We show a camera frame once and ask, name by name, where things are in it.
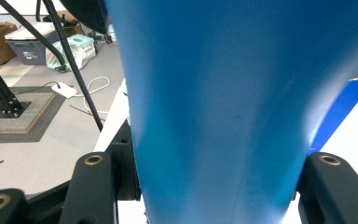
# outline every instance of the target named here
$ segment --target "white surface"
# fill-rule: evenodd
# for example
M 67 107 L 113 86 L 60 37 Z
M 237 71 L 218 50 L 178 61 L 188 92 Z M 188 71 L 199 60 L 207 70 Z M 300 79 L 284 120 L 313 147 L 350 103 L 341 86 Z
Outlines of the white surface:
M 54 24 L 52 22 L 33 22 L 33 27 L 41 34 L 48 35 L 55 31 Z M 14 31 L 8 35 L 5 35 L 6 40 L 36 40 L 31 32 L 22 27 L 21 29 Z
M 36 12 L 36 1 L 35 0 L 7 0 L 12 7 L 14 7 L 21 15 L 34 15 Z M 52 0 L 57 11 L 65 10 L 65 7 L 59 0 Z M 7 11 L 0 6 L 0 14 L 7 13 Z M 40 7 L 41 15 L 48 15 L 45 5 L 41 4 Z
M 69 87 L 65 83 L 59 82 L 58 84 L 60 84 L 59 88 L 58 88 L 57 84 L 54 84 L 54 86 L 52 86 L 51 89 L 53 91 L 63 95 L 64 97 L 66 97 L 66 99 L 69 99 L 72 96 L 77 94 L 77 91 L 74 88 Z
M 147 221 L 145 215 L 145 203 L 141 197 L 140 202 L 118 201 L 118 221 L 122 224 L 144 224 Z
M 358 104 L 331 136 L 322 151 L 346 160 L 358 174 Z M 298 199 L 297 194 L 296 200 L 290 203 L 282 223 L 301 223 L 297 208 Z
M 106 150 L 110 142 L 112 142 L 113 137 L 115 137 L 117 131 L 120 129 L 124 120 L 126 120 L 126 118 L 129 116 L 128 98 L 123 93 L 125 85 L 125 80 L 123 80 L 121 87 L 117 90 L 115 100 L 109 109 L 106 122 L 103 125 L 103 131 L 98 138 L 94 152 Z

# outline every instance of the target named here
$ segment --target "gray mat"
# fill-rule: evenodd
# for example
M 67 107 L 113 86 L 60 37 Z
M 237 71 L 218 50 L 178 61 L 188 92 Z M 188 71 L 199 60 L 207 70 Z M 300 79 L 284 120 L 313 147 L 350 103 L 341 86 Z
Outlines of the gray mat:
M 24 92 L 34 90 L 35 88 L 36 87 L 13 87 L 10 89 L 13 92 Z M 20 94 L 18 95 L 18 98 L 20 101 L 32 101 L 33 99 L 39 99 L 40 102 L 32 102 L 30 107 L 32 105 L 34 106 L 30 108 L 28 114 L 26 114 L 27 111 L 25 111 L 24 114 L 21 115 L 21 118 L 24 116 L 22 120 L 5 120 L 2 124 L 0 124 L 0 143 L 39 142 L 45 133 L 45 130 L 48 128 L 54 116 L 60 109 L 65 98 L 54 93 L 51 90 L 51 87 L 44 87 L 37 91 Z M 48 100 L 51 101 L 48 107 L 43 111 L 43 113 L 39 113 L 43 105 L 45 105 Z M 40 117 L 38 119 L 30 118 L 29 116 L 34 116 L 34 113 L 38 113 Z

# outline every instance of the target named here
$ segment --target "plastic storage box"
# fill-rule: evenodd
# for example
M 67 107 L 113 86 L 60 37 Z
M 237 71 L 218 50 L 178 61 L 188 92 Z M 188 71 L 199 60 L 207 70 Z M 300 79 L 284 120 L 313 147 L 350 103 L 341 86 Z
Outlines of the plastic storage box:
M 83 52 L 87 55 L 85 59 L 90 59 L 96 55 L 94 48 L 94 39 L 88 36 L 72 35 L 68 37 L 68 42 L 76 46 L 77 50 L 83 50 Z
M 52 22 L 34 22 L 32 25 L 48 42 L 60 40 Z M 23 64 L 46 65 L 46 47 L 25 28 L 5 35 L 5 39 Z

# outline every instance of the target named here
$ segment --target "blue cloth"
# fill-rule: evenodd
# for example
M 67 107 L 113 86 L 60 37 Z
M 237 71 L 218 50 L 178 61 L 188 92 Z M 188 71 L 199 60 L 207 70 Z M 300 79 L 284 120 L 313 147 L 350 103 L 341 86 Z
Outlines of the blue cloth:
M 150 223 L 279 222 L 358 74 L 358 1 L 106 5 Z

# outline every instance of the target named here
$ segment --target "black metal bracket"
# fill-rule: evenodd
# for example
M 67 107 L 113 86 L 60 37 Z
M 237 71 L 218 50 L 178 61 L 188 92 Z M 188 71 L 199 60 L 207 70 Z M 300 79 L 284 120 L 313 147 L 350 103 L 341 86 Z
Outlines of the black metal bracket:
M 342 158 L 311 154 L 297 190 L 302 223 L 358 223 L 358 174 Z
M 26 201 L 19 189 L 0 190 L 0 224 L 118 223 L 117 200 L 139 201 L 127 121 L 105 152 L 81 157 L 70 181 Z
M 32 102 L 20 102 L 20 105 L 22 107 L 22 110 L 19 110 L 17 107 L 14 108 L 14 110 L 0 110 L 0 119 L 17 119 L 19 118 L 22 113 L 28 108 L 28 106 L 31 104 Z

